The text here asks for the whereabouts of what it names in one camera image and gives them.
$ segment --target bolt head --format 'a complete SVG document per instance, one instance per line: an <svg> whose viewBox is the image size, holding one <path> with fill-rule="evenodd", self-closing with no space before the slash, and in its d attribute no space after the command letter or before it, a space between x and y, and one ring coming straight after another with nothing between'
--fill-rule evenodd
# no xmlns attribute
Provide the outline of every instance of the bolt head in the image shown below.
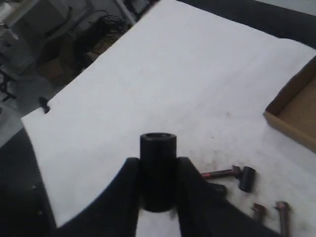
<svg viewBox="0 0 316 237"><path fill-rule="evenodd" d="M277 201L275 209L276 210L289 210L290 209L290 205L287 202L285 202L285 201Z"/></svg>
<svg viewBox="0 0 316 237"><path fill-rule="evenodd" d="M232 170L237 179L241 177L241 168L239 166L233 165Z"/></svg>
<svg viewBox="0 0 316 237"><path fill-rule="evenodd" d="M257 203L254 203L251 209L254 211L264 213L264 214L266 213L266 208L260 204L257 204Z"/></svg>

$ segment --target cardboard box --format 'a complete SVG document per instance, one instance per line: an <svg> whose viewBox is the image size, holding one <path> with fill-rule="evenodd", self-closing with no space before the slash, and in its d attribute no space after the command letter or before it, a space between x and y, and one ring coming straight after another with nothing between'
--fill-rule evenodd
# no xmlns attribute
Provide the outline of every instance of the cardboard box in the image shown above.
<svg viewBox="0 0 316 237"><path fill-rule="evenodd" d="M316 57L285 85L264 116L270 126L316 153Z"/></svg>
<svg viewBox="0 0 316 237"><path fill-rule="evenodd" d="M63 35L47 42L37 61L37 71L53 85L70 83L78 74L72 38Z"/></svg>

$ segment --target black plastic clip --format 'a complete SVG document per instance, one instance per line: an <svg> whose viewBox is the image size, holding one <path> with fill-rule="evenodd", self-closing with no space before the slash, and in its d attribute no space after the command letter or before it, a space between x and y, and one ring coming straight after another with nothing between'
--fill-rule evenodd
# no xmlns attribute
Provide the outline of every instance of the black plastic clip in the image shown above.
<svg viewBox="0 0 316 237"><path fill-rule="evenodd" d="M44 97L39 98L39 105L43 108L45 114L47 114L50 111L50 107L48 106L48 100Z"/></svg>

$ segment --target white paper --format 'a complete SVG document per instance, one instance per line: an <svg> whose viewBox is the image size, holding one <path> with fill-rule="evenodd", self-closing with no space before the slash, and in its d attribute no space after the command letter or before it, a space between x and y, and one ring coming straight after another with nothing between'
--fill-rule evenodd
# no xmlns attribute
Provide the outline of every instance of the white paper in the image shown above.
<svg viewBox="0 0 316 237"><path fill-rule="evenodd" d="M253 202L265 205L266 223L278 231L273 205L284 199L295 210L293 236L314 236L315 155L270 128L262 113L315 55L300 43L160 1L50 101L48 114L38 109L23 118L58 225L89 205L126 157L139 156L140 134L164 131L178 136L178 155L200 171L256 168L252 195L221 181L229 201L248 214ZM180 236L177 217L142 212L137 236Z"/></svg>

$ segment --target black rubber cap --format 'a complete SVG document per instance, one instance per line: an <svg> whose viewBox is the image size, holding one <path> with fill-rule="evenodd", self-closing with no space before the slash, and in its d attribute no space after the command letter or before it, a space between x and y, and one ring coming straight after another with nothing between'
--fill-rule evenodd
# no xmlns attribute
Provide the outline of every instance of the black rubber cap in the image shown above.
<svg viewBox="0 0 316 237"><path fill-rule="evenodd" d="M255 182L255 177L256 170L251 167L245 166L242 170L239 189L246 193L251 193Z"/></svg>
<svg viewBox="0 0 316 237"><path fill-rule="evenodd" d="M177 137L148 133L140 137L140 166L144 209L168 211L174 206Z"/></svg>

